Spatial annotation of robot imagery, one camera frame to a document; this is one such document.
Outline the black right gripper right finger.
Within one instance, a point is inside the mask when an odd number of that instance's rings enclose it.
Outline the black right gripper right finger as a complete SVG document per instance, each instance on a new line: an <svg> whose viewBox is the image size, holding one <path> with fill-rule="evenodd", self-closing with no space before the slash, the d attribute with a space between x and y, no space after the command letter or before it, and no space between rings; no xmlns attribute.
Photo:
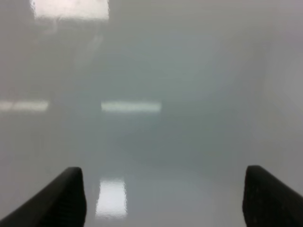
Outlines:
<svg viewBox="0 0 303 227"><path fill-rule="evenodd" d="M303 197L261 166L248 166L242 212L248 227L301 227Z"/></svg>

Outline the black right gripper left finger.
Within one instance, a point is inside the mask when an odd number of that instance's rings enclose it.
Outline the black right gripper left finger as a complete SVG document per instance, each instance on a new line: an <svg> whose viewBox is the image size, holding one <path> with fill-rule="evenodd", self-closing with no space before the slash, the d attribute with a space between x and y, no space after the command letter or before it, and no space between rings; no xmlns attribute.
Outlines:
<svg viewBox="0 0 303 227"><path fill-rule="evenodd" d="M82 227L87 202L82 169L68 167L45 188L0 220L2 227Z"/></svg>

